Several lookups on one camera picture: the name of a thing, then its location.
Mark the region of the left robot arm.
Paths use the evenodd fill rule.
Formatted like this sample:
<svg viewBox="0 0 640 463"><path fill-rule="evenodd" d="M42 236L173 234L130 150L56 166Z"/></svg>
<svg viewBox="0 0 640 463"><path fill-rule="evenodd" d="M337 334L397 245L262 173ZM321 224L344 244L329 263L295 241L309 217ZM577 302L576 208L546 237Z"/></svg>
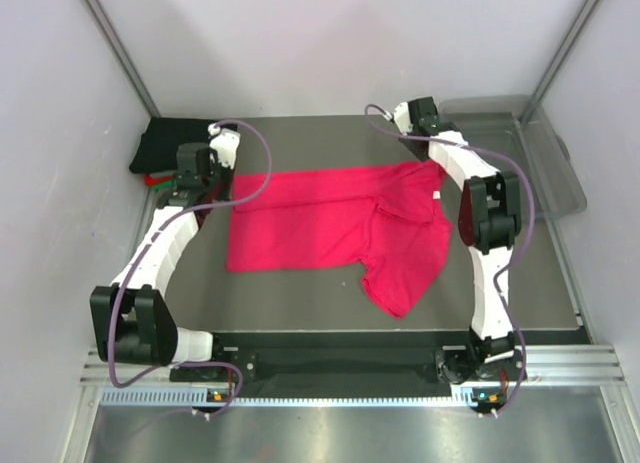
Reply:
<svg viewBox="0 0 640 463"><path fill-rule="evenodd" d="M151 224L127 266L108 286L97 286L90 309L99 357L108 360L109 328L115 328L113 361L147 366L192 362L205 379L226 370L214 335L176 325L165 302L170 279L209 209L228 197L238 133L224 130L208 143L187 143L176 153L178 169L157 199Z"/></svg>

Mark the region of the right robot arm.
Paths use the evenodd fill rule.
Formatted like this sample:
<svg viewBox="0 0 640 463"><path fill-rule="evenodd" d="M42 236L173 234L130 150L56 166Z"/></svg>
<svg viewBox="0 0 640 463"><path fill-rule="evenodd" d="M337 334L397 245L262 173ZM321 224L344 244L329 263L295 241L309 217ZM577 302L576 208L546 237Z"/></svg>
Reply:
<svg viewBox="0 0 640 463"><path fill-rule="evenodd" d="M440 351L438 371L454 384L488 379L516 357L507 265L522 228L520 175L486 161L488 152L472 148L431 97L399 104L391 121L418 160L438 164L461 190L458 232L472 261L474 313L466 352Z"/></svg>

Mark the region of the pink t shirt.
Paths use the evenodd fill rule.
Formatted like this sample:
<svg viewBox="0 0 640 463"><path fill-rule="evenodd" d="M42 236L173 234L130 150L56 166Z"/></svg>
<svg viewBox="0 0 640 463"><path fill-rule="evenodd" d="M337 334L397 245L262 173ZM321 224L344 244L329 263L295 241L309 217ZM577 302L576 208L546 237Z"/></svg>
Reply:
<svg viewBox="0 0 640 463"><path fill-rule="evenodd" d="M403 318L446 265L452 224L435 163L280 172L233 208L232 272L316 270L359 263L365 294Z"/></svg>

